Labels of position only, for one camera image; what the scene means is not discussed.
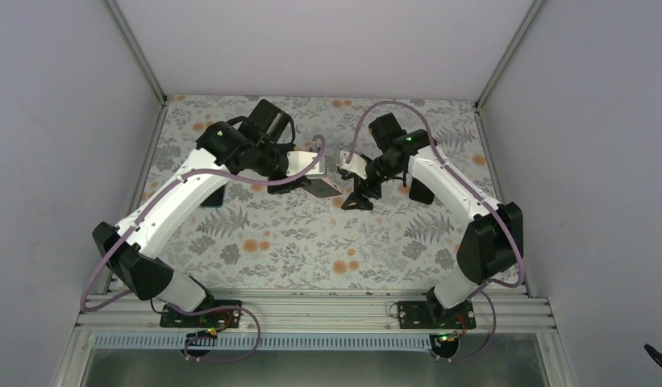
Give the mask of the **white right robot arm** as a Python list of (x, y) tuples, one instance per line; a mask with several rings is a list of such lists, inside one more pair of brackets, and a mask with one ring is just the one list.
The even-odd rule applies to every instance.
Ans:
[(439, 199), (468, 222), (456, 266), (426, 293), (427, 321), (445, 328), (494, 276), (522, 265), (523, 213), (515, 203), (500, 203), (464, 177), (442, 155), (429, 128), (408, 133), (393, 114), (374, 119), (368, 128), (381, 154), (371, 159), (353, 150), (340, 152), (339, 173), (353, 181), (343, 209), (371, 210), (385, 182), (410, 175), (411, 199), (424, 204)]

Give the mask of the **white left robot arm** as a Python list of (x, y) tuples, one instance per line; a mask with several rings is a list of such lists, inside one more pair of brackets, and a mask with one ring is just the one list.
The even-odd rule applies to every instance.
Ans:
[(213, 295), (159, 254), (175, 230), (230, 181), (268, 186), (277, 194), (322, 176), (325, 139), (316, 135), (317, 149), (298, 151), (293, 141), (279, 140), (287, 127), (294, 127), (293, 118), (265, 99), (248, 116), (211, 124), (178, 170), (137, 210), (94, 228), (102, 255), (97, 269), (108, 268), (139, 300), (161, 300), (192, 326), (207, 324)]

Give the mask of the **black phone case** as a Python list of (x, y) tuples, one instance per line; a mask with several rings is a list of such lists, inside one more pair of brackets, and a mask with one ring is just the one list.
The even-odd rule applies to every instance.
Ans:
[(413, 177), (409, 191), (409, 199), (425, 205), (431, 205), (435, 199), (435, 195), (424, 183)]

